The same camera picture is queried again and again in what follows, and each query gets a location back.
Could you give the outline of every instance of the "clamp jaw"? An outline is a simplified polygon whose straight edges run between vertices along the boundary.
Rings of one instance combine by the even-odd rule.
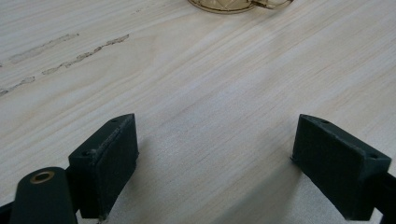
[[[327,120],[301,115],[291,160],[346,220],[396,223],[396,178],[391,158]]]
[[[1,223],[77,223],[106,219],[136,167],[134,114],[103,125],[69,156],[64,170],[47,167],[18,184],[14,203],[0,208]]]

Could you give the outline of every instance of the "wooden table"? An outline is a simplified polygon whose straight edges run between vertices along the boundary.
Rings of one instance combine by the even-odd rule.
[[[141,154],[108,223],[346,223],[290,162],[298,116],[395,158],[395,9],[1,1],[0,204],[22,177],[67,167],[107,120],[135,113]]]

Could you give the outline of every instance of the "screw hole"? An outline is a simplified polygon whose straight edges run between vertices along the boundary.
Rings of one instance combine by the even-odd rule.
[[[378,156],[375,155],[375,154],[370,154],[370,158],[372,158],[372,159],[378,159]]]
[[[41,183],[51,180],[54,175],[55,175],[55,173],[53,173],[52,171],[44,171],[37,175],[34,175],[30,179],[30,182],[32,184],[41,184]]]

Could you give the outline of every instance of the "gold rim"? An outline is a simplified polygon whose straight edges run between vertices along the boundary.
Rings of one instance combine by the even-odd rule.
[[[200,8],[202,10],[205,10],[208,12],[214,12],[214,13],[218,13],[218,14],[241,13],[241,12],[249,11],[255,7],[253,4],[248,4],[247,7],[241,7],[241,8],[237,8],[237,9],[228,9],[228,8],[219,9],[219,8],[203,6],[202,4],[199,3],[199,1],[197,1],[197,2],[196,1],[197,0],[189,0],[190,3],[192,3],[193,5],[195,5],[196,7]]]
[[[251,4],[255,5],[256,7],[265,7],[268,9],[282,9],[290,5],[293,1],[294,0],[286,0],[283,3],[275,4],[268,0],[251,0]]]

